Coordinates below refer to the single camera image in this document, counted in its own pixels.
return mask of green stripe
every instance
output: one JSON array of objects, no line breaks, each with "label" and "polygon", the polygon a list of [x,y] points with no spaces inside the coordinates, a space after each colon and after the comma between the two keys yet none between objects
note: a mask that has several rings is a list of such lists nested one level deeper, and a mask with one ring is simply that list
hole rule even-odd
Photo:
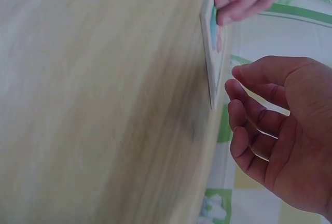
[{"label": "green stripe", "polygon": [[332,16],[330,15],[295,6],[273,4],[272,7],[267,10],[267,12],[283,13],[298,17],[305,17],[312,20],[332,24]]}]

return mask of fingernail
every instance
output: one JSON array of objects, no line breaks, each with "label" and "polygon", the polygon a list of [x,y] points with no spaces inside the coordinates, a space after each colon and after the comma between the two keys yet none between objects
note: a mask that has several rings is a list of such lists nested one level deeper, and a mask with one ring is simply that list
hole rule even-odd
[{"label": "fingernail", "polygon": [[229,0],[215,0],[214,2],[217,9],[223,8],[229,4]]},{"label": "fingernail", "polygon": [[239,72],[240,72],[240,67],[241,66],[235,66],[233,69],[232,69],[232,75],[237,75]]},{"label": "fingernail", "polygon": [[225,17],[222,21],[222,25],[227,25],[232,22],[232,19],[230,17]]}]

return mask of card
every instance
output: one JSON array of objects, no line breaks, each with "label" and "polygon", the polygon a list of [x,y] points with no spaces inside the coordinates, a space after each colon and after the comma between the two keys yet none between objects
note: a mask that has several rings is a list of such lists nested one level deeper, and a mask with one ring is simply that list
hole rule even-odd
[{"label": "card", "polygon": [[217,108],[219,92],[223,89],[220,81],[227,46],[227,29],[217,25],[216,15],[214,0],[204,0],[201,25],[212,109]]}]

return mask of light wood surface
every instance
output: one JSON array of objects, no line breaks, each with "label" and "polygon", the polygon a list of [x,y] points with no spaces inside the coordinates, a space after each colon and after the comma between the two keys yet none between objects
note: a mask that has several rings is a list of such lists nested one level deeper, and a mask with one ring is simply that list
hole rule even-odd
[{"label": "light wood surface", "polygon": [[0,0],[0,223],[196,222],[202,1]]}]

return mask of wooden board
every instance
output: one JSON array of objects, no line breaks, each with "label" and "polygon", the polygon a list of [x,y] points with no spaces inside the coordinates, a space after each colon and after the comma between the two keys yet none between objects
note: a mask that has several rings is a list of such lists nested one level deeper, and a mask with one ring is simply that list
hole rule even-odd
[{"label": "wooden board", "polygon": [[202,1],[0,0],[1,223],[196,222]]}]

